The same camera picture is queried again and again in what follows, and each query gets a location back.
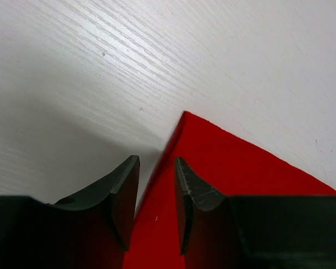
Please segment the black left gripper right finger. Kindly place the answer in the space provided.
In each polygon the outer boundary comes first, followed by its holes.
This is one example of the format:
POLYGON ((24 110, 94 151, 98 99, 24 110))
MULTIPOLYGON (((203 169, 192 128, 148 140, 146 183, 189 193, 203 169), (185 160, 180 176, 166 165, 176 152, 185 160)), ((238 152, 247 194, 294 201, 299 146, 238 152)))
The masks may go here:
POLYGON ((227 196, 175 161, 186 268, 336 268, 336 196, 227 196))

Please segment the red t shirt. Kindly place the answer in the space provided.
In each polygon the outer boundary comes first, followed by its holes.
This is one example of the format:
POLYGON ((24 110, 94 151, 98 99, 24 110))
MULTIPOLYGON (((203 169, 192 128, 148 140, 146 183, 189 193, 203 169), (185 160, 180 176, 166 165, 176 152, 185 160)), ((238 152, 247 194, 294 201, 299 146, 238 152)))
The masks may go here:
POLYGON ((175 204, 177 157, 224 194, 336 194, 268 151, 184 112, 144 192, 124 268, 184 268, 175 204))

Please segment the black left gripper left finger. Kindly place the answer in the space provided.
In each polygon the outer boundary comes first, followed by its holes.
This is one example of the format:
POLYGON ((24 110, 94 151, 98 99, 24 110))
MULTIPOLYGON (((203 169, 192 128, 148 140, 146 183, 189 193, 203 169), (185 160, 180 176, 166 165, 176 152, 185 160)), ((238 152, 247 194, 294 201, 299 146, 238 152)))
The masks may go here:
POLYGON ((54 204, 0 196, 0 268, 122 268, 133 230, 139 157, 54 204))

